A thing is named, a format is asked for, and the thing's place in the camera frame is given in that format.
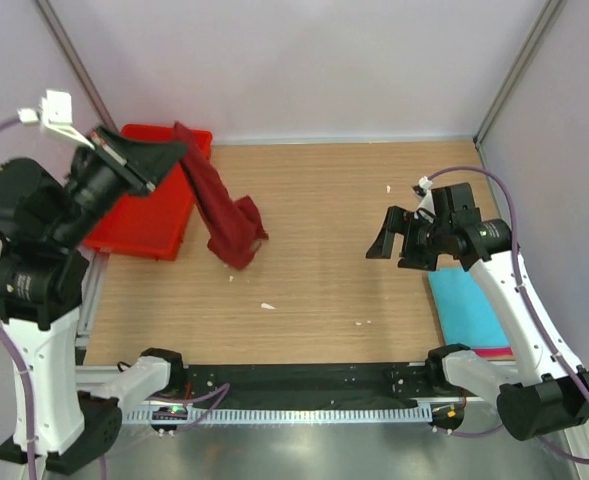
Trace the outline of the dark red t-shirt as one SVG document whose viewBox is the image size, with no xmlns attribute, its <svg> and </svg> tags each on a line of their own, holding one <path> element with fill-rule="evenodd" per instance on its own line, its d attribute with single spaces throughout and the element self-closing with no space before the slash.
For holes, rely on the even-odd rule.
<svg viewBox="0 0 589 480">
<path fill-rule="evenodd" d="M 180 167 L 209 232 L 208 249 L 227 266 L 245 269 L 269 239 L 257 205 L 248 195 L 236 200 L 230 196 L 218 170 L 199 148 L 193 130 L 176 122 L 173 137 L 187 146 Z"/>
</svg>

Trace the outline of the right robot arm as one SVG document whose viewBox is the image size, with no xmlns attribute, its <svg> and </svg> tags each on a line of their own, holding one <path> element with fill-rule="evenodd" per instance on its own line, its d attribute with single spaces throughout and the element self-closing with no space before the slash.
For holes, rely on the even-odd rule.
<svg viewBox="0 0 589 480">
<path fill-rule="evenodd" d="M 520 441 L 585 424 L 589 370 L 534 291 L 510 226 L 482 219 L 468 183 L 435 188 L 422 178 L 413 189 L 418 208 L 389 207 L 366 258 L 390 257 L 396 236 L 403 238 L 401 268 L 433 272 L 440 256 L 451 256 L 485 295 L 516 361 L 509 372 L 461 343 L 439 347 L 428 354 L 428 390 L 446 396 L 461 387 L 475 394 Z"/>
</svg>

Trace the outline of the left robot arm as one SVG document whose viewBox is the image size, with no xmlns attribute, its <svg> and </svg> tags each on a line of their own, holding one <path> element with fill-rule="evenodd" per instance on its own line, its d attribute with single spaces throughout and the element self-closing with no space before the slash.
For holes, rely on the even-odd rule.
<svg viewBox="0 0 589 480">
<path fill-rule="evenodd" d="M 0 165 L 0 340 L 13 361 L 15 430 L 0 459 L 71 475 L 104 456 L 124 416 L 186 387 L 182 356 L 149 348 L 90 391 L 76 384 L 75 338 L 88 260 L 80 244 L 126 195 L 152 194 L 187 153 L 98 126 L 83 136 L 65 183 L 37 161 Z"/>
</svg>

